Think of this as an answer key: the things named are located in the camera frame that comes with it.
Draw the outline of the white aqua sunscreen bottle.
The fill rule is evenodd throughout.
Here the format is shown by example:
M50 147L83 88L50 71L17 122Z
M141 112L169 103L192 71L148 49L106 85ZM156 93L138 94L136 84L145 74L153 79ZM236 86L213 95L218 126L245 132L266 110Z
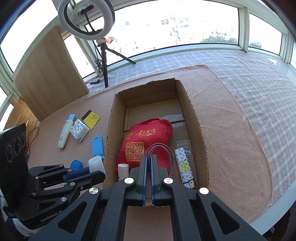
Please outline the white aqua sunscreen bottle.
M76 118L75 114L69 114L69 116L67 117L60 134L60 138L58 141L58 148L63 149L65 147L67 139L70 134L70 128L73 125L75 118Z

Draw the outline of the yellow black notebook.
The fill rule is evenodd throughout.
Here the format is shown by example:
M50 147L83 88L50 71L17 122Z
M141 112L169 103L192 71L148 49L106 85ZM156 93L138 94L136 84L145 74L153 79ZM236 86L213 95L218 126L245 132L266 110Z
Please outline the yellow black notebook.
M84 116L82 116L81 120L90 130L93 130L100 120L100 116L92 110L89 110L86 114L84 114Z

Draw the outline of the black tripod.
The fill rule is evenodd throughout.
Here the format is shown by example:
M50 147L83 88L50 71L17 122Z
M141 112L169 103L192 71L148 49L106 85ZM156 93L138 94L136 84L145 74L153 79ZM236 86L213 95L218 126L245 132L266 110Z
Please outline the black tripod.
M97 45L100 47L101 49L101 69L102 69L102 73L103 73L103 80L104 80L104 85L105 85L105 88L107 88L109 86L109 81L108 81L108 65L107 65L107 51L115 54L116 56L119 56L121 57L121 59L125 60L125 61L128 61L129 63L131 64L136 64L135 61L133 61L132 59L124 56L123 54L115 51L115 50L112 50L110 49L108 46L107 46L107 39L106 38L103 38L103 39L99 39L96 41L97 42Z

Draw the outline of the light wooden board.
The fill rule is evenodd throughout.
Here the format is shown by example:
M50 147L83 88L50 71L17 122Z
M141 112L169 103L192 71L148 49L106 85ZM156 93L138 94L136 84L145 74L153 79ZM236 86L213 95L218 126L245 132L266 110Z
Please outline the light wooden board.
M89 92L70 57L60 27L53 22L27 49L13 73L13 82L40 121Z

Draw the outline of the red fabric bag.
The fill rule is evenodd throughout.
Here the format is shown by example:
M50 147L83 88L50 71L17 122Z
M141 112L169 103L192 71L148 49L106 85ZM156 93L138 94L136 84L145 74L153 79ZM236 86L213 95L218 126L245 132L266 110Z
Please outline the red fabric bag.
M159 118L131 126L121 144L115 172L118 172L118 164L128 164L130 169L138 167L141 156L147 153L151 145L157 143L169 144L172 132L171 123Z

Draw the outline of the patterned tissue pack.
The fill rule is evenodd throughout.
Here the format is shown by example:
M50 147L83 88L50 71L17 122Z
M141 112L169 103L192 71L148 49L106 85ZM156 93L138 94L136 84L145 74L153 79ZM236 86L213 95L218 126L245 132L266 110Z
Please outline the patterned tissue pack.
M70 128L70 133L79 143L83 141L88 132L89 128L79 119L75 120Z

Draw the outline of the small pink lotion bottle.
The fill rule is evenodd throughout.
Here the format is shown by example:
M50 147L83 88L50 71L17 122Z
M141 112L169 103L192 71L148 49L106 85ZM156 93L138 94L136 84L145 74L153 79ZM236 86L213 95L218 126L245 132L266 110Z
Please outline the small pink lotion bottle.
M117 166L117 173L118 173L118 180L124 180L129 176L130 168L128 164L118 164Z

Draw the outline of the cardboard box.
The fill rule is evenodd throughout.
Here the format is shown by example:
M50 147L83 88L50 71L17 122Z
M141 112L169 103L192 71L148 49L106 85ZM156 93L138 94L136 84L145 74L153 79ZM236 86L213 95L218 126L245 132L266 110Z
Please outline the cardboard box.
M118 181L115 165L130 127L153 118L171 123L173 132L168 144L171 150L189 145L194 177L197 183L207 186L208 160L200 124L182 82L172 78L126 89L114 96L104 154L103 188Z

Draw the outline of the blue round case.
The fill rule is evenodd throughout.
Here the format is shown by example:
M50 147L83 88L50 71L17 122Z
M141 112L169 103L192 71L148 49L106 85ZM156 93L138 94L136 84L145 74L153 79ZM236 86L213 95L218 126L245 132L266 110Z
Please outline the blue round case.
M70 169L71 169L72 171L78 171L78 170L81 170L81 169L83 169L83 164L82 164L82 162L79 161L79 160L74 160L74 161L72 161L71 164L70 164Z

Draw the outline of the pine wood headboard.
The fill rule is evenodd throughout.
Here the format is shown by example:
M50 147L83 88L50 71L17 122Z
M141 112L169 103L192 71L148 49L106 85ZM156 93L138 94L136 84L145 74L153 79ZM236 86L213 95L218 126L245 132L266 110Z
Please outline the pine wood headboard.
M13 102L13 106L14 108L8 117L8 121L6 122L4 129L25 123L26 137L28 137L29 133L37 126L38 119L22 98L20 98L17 102Z

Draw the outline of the blue phone stand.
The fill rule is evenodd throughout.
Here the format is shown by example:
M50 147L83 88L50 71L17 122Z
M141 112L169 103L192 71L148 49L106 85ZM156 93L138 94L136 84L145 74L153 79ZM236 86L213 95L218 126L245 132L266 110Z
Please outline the blue phone stand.
M96 136L91 140L91 152L92 157L100 156L102 160L104 159L104 146L102 135Z

